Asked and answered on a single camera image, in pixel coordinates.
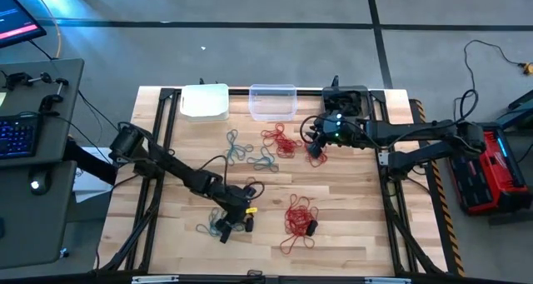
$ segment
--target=transparent plastic bin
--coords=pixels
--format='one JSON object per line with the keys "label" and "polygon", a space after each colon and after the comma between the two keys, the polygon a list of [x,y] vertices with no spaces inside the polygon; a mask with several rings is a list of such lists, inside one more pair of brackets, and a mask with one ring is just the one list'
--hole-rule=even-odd
{"label": "transparent plastic bin", "polygon": [[298,103],[291,84],[254,84],[250,87],[248,109],[256,121],[291,121]]}

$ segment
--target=red rope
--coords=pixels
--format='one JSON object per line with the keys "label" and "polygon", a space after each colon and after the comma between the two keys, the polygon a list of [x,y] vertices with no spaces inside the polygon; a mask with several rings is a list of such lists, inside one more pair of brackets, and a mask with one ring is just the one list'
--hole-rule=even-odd
{"label": "red rope", "polygon": [[285,125],[277,123],[274,126],[274,130],[263,130],[261,135],[263,136],[263,145],[269,147],[277,144],[276,154],[279,158],[293,158],[295,149],[301,147],[303,143],[300,140],[292,140],[287,137],[283,132],[285,131]]}
{"label": "red rope", "polygon": [[306,143],[306,160],[311,164],[312,167],[319,167],[322,164],[326,163],[327,161],[327,155],[325,154],[326,147],[323,148],[322,153],[320,154],[318,158],[313,158],[311,154],[309,153],[309,150],[307,150],[307,147],[309,147],[308,143]]}
{"label": "red rope", "polygon": [[[300,201],[305,201],[306,205],[298,205]],[[280,250],[283,254],[289,255],[292,247],[298,240],[298,237],[303,237],[303,244],[307,248],[313,248],[315,246],[315,240],[306,236],[307,228],[312,220],[316,220],[318,217],[318,208],[310,207],[311,201],[308,197],[299,197],[296,194],[291,194],[291,205],[285,212],[285,232],[291,234],[289,238],[280,243]],[[292,238],[291,245],[287,252],[283,250],[284,244],[289,242]]]}

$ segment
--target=keyboard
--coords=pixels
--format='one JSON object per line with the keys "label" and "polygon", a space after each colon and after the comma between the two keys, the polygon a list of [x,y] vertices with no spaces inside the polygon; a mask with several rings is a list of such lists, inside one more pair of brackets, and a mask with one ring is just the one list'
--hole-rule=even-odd
{"label": "keyboard", "polygon": [[0,159],[35,156],[41,125],[38,114],[0,117]]}

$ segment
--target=monitor screen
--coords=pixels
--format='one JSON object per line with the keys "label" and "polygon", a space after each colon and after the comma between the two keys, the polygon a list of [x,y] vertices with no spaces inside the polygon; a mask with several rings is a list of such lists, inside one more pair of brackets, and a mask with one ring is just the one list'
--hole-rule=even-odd
{"label": "monitor screen", "polygon": [[46,34],[17,0],[0,0],[0,48]]}

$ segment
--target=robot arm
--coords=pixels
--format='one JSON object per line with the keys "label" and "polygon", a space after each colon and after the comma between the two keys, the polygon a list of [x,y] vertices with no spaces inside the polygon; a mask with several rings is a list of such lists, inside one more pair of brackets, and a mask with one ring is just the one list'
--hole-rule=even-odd
{"label": "robot arm", "polygon": [[[213,200],[222,207],[227,214],[216,222],[217,230],[221,232],[221,242],[226,243],[232,227],[236,224],[245,224],[248,214],[247,209],[256,194],[256,189],[251,185],[240,188],[227,185],[226,180],[204,169],[194,170],[169,154],[163,147],[153,141],[150,132],[122,122],[126,126],[121,127],[120,132],[113,141],[109,157],[120,163],[134,162],[133,171],[146,178],[154,178],[169,172],[183,181],[183,185],[192,193]],[[144,140],[148,140],[147,150],[142,147]],[[253,227],[252,217],[246,220],[246,230],[250,232]]]}
{"label": "robot arm", "polygon": [[397,179],[405,179],[415,165],[455,155],[477,157],[486,149],[483,129],[470,122],[445,120],[392,125],[388,122],[345,117],[336,111],[308,119],[310,118],[315,118],[311,126],[313,132],[307,132],[306,135],[312,141],[305,139],[303,135],[302,139],[309,143],[307,149],[313,157],[319,157],[326,144],[388,150],[396,142],[440,141],[413,152],[382,152],[380,164],[388,166],[390,176]]}

